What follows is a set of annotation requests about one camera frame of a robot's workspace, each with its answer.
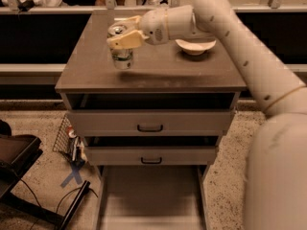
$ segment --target aluminum can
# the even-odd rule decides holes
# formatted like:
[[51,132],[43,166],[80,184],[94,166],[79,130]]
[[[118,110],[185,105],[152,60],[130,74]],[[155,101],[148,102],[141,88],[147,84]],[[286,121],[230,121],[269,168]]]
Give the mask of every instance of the aluminum can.
[[[113,37],[122,34],[127,28],[124,25],[116,25],[108,28],[107,37]],[[133,64],[133,50],[124,49],[116,50],[110,49],[113,62],[116,68],[120,70],[127,70],[132,67]]]
[[66,134],[68,135],[69,138],[76,138],[77,134],[72,126],[68,126],[66,128]]

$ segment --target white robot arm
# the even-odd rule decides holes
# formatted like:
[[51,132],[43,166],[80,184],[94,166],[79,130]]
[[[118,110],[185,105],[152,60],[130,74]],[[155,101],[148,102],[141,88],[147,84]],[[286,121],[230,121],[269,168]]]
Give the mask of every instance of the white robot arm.
[[237,17],[227,0],[157,9],[132,19],[111,48],[169,39],[216,36],[231,56],[261,110],[248,156],[246,230],[307,229],[307,88]]

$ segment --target dark countertop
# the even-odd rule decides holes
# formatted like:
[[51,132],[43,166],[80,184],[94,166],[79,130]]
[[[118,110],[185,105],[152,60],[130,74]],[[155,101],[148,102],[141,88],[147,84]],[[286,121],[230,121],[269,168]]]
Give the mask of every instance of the dark countertop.
[[59,93],[242,91],[246,85],[222,44],[188,57],[174,41],[134,49],[129,70],[115,68],[106,45],[107,12],[95,11],[56,86]]

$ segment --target cable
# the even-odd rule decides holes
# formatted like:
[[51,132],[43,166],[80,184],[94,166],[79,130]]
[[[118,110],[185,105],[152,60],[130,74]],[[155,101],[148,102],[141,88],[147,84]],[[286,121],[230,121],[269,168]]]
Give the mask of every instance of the cable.
[[36,221],[32,224],[29,230],[32,230],[35,227],[35,225],[38,223],[38,221],[39,221],[39,218],[36,219]]
[[39,203],[39,201],[38,201],[38,199],[37,199],[37,197],[36,197],[36,195],[35,195],[35,192],[33,192],[33,190],[29,187],[29,185],[28,185],[23,179],[19,178],[19,180],[20,180],[23,184],[25,184],[25,185],[27,186],[27,188],[29,189],[29,191],[30,191],[30,192],[33,194],[33,196],[35,197],[35,201],[36,201],[36,203],[38,204],[38,206],[39,206],[40,208],[42,208],[41,205],[40,205],[40,203]]
[[[80,188],[75,188],[75,189],[71,190],[70,192],[68,192],[68,193],[59,201],[59,204],[58,204],[56,213],[58,212],[59,206],[61,205],[62,201],[65,200],[65,198],[66,198],[67,196],[69,196],[70,194],[72,194],[72,193],[74,193],[75,191],[79,190]],[[96,197],[98,197],[98,195],[96,194],[96,192],[95,192],[93,189],[89,188],[89,190],[90,190]]]

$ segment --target speckled floor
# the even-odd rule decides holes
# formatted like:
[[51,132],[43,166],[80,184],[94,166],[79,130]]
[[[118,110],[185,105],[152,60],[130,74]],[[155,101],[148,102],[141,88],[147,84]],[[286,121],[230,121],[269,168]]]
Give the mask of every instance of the speckled floor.
[[[60,200],[71,190],[81,186],[72,179],[65,187],[61,183],[71,173],[67,161],[54,151],[65,107],[62,102],[0,102],[0,119],[7,121],[13,134],[33,134],[42,143],[43,154],[24,176],[24,181],[35,192],[40,204],[56,211]],[[238,111],[228,134],[223,138],[215,164],[205,179],[208,220],[211,229],[243,230],[244,177],[248,145],[255,130],[265,121],[254,101],[239,101]],[[96,193],[99,179],[94,170],[85,164],[80,170],[83,180],[88,180]],[[13,192],[32,203],[35,199],[26,186],[19,182]],[[59,206],[65,214],[72,193]],[[92,229],[92,216],[97,197],[89,192],[67,229]],[[0,229],[54,229],[54,226],[36,220],[0,204]]]

